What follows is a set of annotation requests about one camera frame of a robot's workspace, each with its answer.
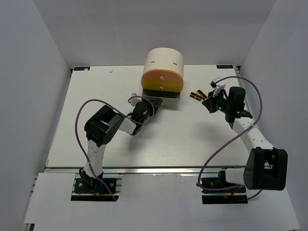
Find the grey bottom drawer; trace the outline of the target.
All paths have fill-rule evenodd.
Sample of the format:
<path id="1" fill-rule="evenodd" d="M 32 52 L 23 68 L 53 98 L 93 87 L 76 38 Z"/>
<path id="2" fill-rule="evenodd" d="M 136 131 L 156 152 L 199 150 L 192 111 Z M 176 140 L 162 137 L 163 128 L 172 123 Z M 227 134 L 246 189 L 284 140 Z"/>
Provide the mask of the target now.
<path id="1" fill-rule="evenodd" d="M 175 105 L 180 100 L 179 92 L 159 91 L 159 90 L 142 90 L 142 96 L 149 99 L 162 101 L 162 105 Z"/>

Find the black gold lipstick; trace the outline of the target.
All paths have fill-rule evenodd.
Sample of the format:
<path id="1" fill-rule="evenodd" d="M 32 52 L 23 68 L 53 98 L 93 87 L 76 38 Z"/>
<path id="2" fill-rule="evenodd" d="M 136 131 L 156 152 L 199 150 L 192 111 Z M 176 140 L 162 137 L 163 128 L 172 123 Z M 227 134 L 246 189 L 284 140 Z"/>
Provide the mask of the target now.
<path id="1" fill-rule="evenodd" d="M 196 99 L 196 100 L 198 100 L 198 101 L 200 101 L 200 102 L 203 100 L 203 97 L 202 97 L 202 96 L 200 96 L 200 95 L 198 95 L 198 94 L 196 94 L 196 93 L 194 93 L 194 92 L 191 92 L 191 93 L 190 93 L 190 97 L 193 98 L 193 99 Z"/>
<path id="2" fill-rule="evenodd" d="M 198 90 L 198 91 L 196 92 L 196 94 L 199 95 L 199 96 L 202 97 L 202 98 L 207 98 L 207 96 L 206 96 L 201 90 Z"/>

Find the yellow drawer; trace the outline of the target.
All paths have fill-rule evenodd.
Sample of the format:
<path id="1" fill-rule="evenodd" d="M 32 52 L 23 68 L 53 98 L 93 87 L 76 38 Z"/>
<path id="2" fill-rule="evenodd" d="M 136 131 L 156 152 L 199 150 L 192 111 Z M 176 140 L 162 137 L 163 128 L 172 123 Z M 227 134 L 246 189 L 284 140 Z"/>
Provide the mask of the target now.
<path id="1" fill-rule="evenodd" d="M 184 86 L 183 82 L 171 82 L 165 80 L 141 80 L 141 86 L 145 90 L 158 90 L 169 92 L 181 92 Z"/>

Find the orange top drawer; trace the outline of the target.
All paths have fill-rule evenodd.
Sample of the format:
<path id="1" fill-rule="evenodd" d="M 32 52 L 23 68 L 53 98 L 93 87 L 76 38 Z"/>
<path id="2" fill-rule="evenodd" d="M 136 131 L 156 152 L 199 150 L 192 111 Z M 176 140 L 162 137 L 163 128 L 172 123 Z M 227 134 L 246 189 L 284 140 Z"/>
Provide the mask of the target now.
<path id="1" fill-rule="evenodd" d="M 172 70 L 166 69 L 151 69 L 143 73 L 142 80 L 166 80 L 167 82 L 183 82 L 180 74 Z"/>

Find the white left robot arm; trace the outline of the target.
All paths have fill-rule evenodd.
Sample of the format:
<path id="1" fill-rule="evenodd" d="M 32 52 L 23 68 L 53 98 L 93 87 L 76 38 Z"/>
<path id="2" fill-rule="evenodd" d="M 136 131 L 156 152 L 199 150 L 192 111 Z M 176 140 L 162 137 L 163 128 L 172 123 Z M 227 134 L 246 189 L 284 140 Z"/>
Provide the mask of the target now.
<path id="1" fill-rule="evenodd" d="M 137 135 L 142 126 L 149 123 L 157 113 L 161 104 L 161 99 L 141 99 L 127 115 L 104 105 L 86 122 L 84 130 L 88 141 L 88 159 L 86 166 L 79 170 L 79 174 L 91 192 L 97 192 L 102 186 L 104 151 L 116 132 L 120 130 L 131 136 Z"/>

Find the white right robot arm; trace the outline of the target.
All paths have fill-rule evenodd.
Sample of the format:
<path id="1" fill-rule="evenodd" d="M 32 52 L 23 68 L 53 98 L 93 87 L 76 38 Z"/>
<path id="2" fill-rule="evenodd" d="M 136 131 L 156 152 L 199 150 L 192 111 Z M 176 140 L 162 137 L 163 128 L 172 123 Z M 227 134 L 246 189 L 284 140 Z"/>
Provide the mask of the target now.
<path id="1" fill-rule="evenodd" d="M 227 168 L 218 174 L 217 184 L 223 192 L 235 185 L 250 190 L 282 191 L 286 185 L 288 155 L 284 149 L 277 149 L 254 125 L 252 115 L 245 110 L 245 90 L 231 87 L 226 92 L 223 87 L 213 90 L 203 101 L 210 113 L 221 111 L 231 129 L 239 135 L 249 152 L 245 167 Z"/>

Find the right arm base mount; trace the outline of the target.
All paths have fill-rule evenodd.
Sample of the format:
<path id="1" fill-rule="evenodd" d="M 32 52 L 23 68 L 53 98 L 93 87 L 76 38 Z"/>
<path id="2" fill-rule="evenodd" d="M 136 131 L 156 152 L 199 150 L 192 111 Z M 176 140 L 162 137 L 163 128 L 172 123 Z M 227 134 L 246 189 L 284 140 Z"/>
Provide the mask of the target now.
<path id="1" fill-rule="evenodd" d="M 248 199 L 244 186 L 228 183 L 225 171 L 221 170 L 214 176 L 203 174 L 200 178 L 202 189 L 202 204 L 204 205 L 232 205 L 247 204 Z"/>

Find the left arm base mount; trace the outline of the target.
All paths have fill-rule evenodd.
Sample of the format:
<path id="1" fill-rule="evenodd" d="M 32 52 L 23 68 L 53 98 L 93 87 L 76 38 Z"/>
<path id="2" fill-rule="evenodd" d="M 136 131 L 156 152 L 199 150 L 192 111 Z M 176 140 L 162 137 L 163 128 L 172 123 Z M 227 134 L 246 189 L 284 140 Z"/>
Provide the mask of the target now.
<path id="1" fill-rule="evenodd" d="M 96 178 L 88 176 L 85 171 L 79 169 L 76 175 L 71 193 L 71 201 L 82 202 L 115 202 L 118 200 L 122 179 L 116 177 L 103 178 L 103 173 L 98 176 L 105 184 Z"/>

